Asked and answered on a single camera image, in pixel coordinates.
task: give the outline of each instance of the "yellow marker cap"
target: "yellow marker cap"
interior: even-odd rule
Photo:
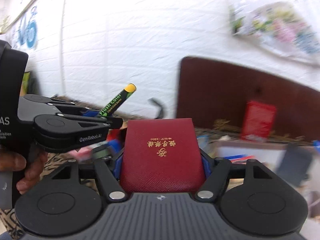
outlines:
[[[134,84],[129,84],[124,88],[125,91],[128,93],[133,93],[137,90],[136,86]]]

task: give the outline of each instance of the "red jewelry box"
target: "red jewelry box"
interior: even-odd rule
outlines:
[[[130,120],[120,185],[128,192],[196,192],[205,181],[192,120]]]

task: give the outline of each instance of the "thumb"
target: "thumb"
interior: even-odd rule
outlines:
[[[21,171],[26,164],[22,155],[0,149],[0,171]]]

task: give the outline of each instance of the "gold chinese characters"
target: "gold chinese characters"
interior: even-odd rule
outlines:
[[[167,147],[168,144],[169,144],[169,146],[173,146],[173,147],[176,145],[174,140],[173,141],[164,140],[163,142],[161,142],[161,141],[156,141],[156,142],[148,141],[148,147],[153,147],[153,146],[155,146],[155,147],[160,147],[160,146]]]
[[[159,141],[159,140],[172,140],[170,137],[165,137],[165,138],[151,138],[150,141]]]

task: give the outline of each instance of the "ribbed plastic surface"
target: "ribbed plastic surface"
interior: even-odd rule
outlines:
[[[26,235],[23,240],[47,239]],[[237,232],[209,203],[187,193],[135,193],[125,203],[111,204],[97,223],[64,240],[255,240]],[[277,240],[304,240],[297,233]]]

